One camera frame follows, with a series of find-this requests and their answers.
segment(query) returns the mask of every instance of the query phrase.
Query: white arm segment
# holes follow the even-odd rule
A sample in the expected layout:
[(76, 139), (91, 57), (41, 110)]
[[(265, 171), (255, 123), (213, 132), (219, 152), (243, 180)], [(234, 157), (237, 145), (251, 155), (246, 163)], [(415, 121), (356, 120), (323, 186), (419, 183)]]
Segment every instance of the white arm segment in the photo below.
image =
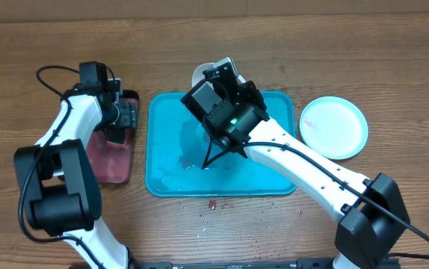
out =
[[(329, 170), (333, 175), (345, 181), (360, 193), (366, 186), (362, 183), (366, 176), (345, 169), (314, 152), (285, 131), (276, 120), (261, 121), (250, 133), (250, 142), (273, 142), (288, 144), (310, 157), (313, 161)], [(331, 218), (339, 222), (344, 216), (341, 207), (344, 204), (353, 205), (357, 196), (342, 190), (340, 185), (314, 167), (302, 157), (272, 146), (248, 146), (244, 148), (248, 158), (264, 164), (279, 172), (296, 186), (308, 193), (327, 211)]]
[[(90, 231), (78, 229), (64, 232), (64, 235), (73, 235), (80, 238), (106, 269), (128, 268), (128, 249), (115, 239), (102, 218), (95, 220), (93, 229)], [(73, 240), (64, 241), (70, 244), (83, 257), (90, 265), (90, 268), (98, 268), (80, 245), (77, 246)]]
[[(80, 138), (86, 148), (93, 130), (102, 120), (102, 109), (100, 108), (100, 104), (95, 96), (83, 94), (79, 96), (71, 96), (68, 100), (70, 100), (70, 103), (72, 104), (70, 116), (51, 145), (58, 145), (65, 140), (75, 140)], [(67, 102), (62, 101), (60, 106), (60, 112), (55, 118), (52, 126), (50, 126), (47, 133), (39, 139), (35, 145), (43, 146), (64, 118), (68, 109)]]

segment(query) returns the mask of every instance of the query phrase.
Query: wood grain surface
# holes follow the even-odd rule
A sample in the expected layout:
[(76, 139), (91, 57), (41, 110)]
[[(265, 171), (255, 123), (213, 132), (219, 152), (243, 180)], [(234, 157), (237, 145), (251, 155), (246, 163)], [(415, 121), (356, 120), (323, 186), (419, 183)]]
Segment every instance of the wood grain surface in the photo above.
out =
[[(334, 257), (336, 225), (302, 190), (217, 198), (210, 211), (209, 198), (162, 199), (146, 189), (150, 100), (189, 90), (194, 68), (226, 56), (262, 90), (290, 95), (297, 120), (320, 96), (356, 104), (369, 139), (341, 165), (371, 178), (390, 175), (413, 224), (429, 234), (429, 13), (0, 24), (0, 268), (81, 262), (67, 244), (35, 244), (20, 232), (13, 154), (42, 136), (59, 110), (58, 97), (38, 83), (35, 70), (91, 60), (109, 65), (141, 96), (131, 181), (102, 187), (105, 222), (139, 261)], [(78, 79), (62, 70), (43, 76), (59, 89)], [(405, 232), (394, 250), (429, 253), (429, 245)], [(429, 268), (429, 261), (401, 264)]]

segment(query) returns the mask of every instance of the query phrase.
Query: wooden table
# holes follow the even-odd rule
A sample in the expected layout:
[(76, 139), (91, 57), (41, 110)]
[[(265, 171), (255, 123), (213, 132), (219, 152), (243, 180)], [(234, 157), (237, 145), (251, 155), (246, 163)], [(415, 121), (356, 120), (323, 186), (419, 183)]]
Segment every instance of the wooden table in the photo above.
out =
[[(0, 268), (81, 262), (66, 244), (34, 244), (20, 232), (12, 156), (43, 135), (59, 110), (58, 97), (38, 83), (35, 70), (91, 60), (108, 64), (141, 95), (131, 181), (102, 187), (103, 217), (139, 261), (334, 257), (336, 225), (302, 190), (286, 197), (220, 198), (218, 205), (232, 207), (210, 211), (208, 198), (161, 199), (146, 189), (150, 100), (189, 90), (195, 67), (226, 56), (263, 90), (290, 95), (297, 120), (320, 96), (356, 104), (368, 120), (369, 139), (341, 165), (372, 178), (390, 175), (413, 224), (429, 234), (429, 13), (0, 24)], [(43, 76), (58, 89), (78, 79), (58, 70)], [(429, 253), (411, 232), (394, 249)], [(410, 259), (402, 265), (429, 268), (429, 262)]]

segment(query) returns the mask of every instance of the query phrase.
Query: white plate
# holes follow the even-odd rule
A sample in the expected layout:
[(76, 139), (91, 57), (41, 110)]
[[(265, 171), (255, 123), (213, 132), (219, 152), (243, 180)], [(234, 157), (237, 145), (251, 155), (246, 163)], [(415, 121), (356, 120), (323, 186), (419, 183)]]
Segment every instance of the white plate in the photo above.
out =
[(361, 110), (334, 96), (310, 102), (301, 114), (299, 129), (311, 149), (335, 160), (359, 153), (368, 137), (367, 121)]

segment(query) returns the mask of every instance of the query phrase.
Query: blue rectangular tray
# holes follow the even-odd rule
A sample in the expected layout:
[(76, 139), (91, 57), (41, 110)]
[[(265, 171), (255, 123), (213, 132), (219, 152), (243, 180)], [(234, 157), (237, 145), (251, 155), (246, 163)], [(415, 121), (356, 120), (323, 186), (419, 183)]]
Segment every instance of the blue rectangular tray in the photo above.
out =
[[(184, 93), (163, 93), (148, 113), (145, 182), (158, 197), (286, 195), (296, 189), (289, 180), (262, 164), (229, 153), (205, 170), (201, 164), (209, 137), (201, 123), (179, 101)], [(294, 109), (280, 91), (262, 92), (269, 116), (295, 137)], [(213, 146), (211, 157), (221, 152)]]

